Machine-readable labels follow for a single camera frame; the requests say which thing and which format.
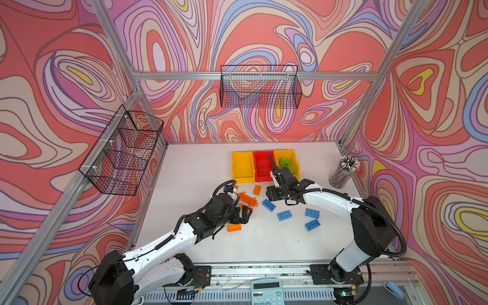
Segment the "green lego brick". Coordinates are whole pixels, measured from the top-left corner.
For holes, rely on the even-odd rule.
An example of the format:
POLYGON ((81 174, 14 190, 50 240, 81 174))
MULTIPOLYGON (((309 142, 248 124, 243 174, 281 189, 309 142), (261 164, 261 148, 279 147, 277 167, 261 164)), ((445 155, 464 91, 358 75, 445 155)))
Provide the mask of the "green lego brick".
POLYGON ((289 169, 292 175, 296 174, 292 161, 287 158, 280 158, 279 167, 281 169, 289 169))

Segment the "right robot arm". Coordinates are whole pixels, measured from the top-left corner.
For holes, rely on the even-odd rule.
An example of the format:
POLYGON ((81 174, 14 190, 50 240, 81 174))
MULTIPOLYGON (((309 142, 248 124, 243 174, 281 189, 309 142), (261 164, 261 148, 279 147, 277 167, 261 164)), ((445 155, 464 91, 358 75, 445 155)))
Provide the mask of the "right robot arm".
POLYGON ((361 303, 371 291, 370 262, 381 255, 399 258, 406 254, 407 241, 401 229, 378 198, 354 198, 323 188, 309 179, 299 181, 288 168, 280 168, 273 157, 268 158, 272 164, 270 176, 274 182, 274 186, 266 189, 269 201, 283 200, 288 206, 312 205, 350 222, 353 241, 330 261, 325 271, 311 270, 310 274, 317 280, 321 278, 342 284, 359 271, 360 266, 365 266, 368 275, 367 287, 361 296, 345 296, 341 289, 334 291, 336 304, 361 303))

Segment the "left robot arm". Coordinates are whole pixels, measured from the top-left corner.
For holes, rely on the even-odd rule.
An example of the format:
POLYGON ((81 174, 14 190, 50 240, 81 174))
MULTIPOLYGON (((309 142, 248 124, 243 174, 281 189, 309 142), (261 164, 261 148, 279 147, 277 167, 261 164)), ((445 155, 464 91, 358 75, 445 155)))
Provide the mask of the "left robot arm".
POLYGON ((218 185, 203 207, 181 216, 173 230, 147 245, 107 254, 93 268, 82 294, 95 304, 139 304, 145 294, 159 287, 191 283, 197 274, 184 250, 241 221, 235 186, 235 180, 218 185))

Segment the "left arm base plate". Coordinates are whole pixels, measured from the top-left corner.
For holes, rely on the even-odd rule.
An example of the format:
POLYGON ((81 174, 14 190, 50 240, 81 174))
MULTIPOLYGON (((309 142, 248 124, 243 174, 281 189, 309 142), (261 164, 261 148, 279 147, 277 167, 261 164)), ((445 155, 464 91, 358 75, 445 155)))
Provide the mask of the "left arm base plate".
POLYGON ((186 271, 176 283, 167 284, 165 287, 196 287, 205 288, 210 285, 212 267, 210 265, 196 266, 186 271))

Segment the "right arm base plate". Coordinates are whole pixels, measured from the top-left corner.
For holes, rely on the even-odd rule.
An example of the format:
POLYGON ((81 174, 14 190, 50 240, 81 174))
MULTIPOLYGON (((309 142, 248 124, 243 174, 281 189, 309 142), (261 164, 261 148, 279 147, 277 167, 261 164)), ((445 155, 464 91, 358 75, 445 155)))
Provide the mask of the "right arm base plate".
POLYGON ((333 277, 328 264, 312 264, 307 274, 311 276, 314 285, 359 286, 365 282, 359 267, 342 275, 341 280, 333 277))

